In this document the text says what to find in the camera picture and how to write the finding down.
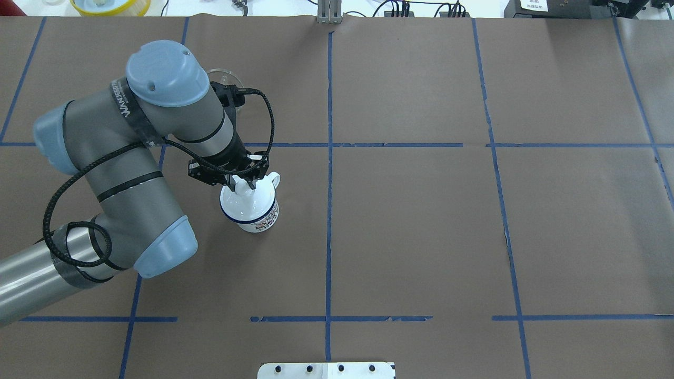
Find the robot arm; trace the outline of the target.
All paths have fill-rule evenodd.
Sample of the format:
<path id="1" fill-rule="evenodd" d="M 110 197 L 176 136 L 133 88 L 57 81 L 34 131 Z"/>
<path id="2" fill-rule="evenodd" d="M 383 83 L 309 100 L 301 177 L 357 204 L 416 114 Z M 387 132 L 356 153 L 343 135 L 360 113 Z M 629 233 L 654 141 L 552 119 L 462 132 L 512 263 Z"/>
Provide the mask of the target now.
<path id="1" fill-rule="evenodd" d="M 43 238 L 2 260 L 2 326 L 135 269 L 155 277 L 197 252 L 195 233 L 150 149 L 173 146 L 192 158 L 188 175 L 253 186 L 268 149 L 250 153 L 236 109 L 258 89 L 211 82 L 184 45 L 147 43 L 125 75 L 69 101 L 33 126 L 35 144 L 69 175 L 49 200 Z"/>

